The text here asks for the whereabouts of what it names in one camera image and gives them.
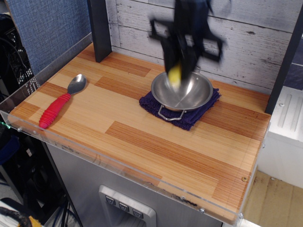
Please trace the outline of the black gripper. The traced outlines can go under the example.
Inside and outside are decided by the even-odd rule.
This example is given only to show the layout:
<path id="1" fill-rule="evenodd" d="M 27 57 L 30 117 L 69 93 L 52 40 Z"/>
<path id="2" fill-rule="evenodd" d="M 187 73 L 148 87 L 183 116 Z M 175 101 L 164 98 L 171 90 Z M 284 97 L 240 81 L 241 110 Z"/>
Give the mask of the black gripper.
<path id="1" fill-rule="evenodd" d="M 150 18 L 150 37 L 159 40 L 162 45 L 167 73 L 178 65 L 181 79 L 186 79 L 195 69 L 200 56 L 216 62 L 221 60 L 223 40 L 211 32 L 207 21 L 212 11 L 209 0 L 177 0 L 172 21 Z M 205 39 L 217 43 L 217 55 L 205 50 Z"/>

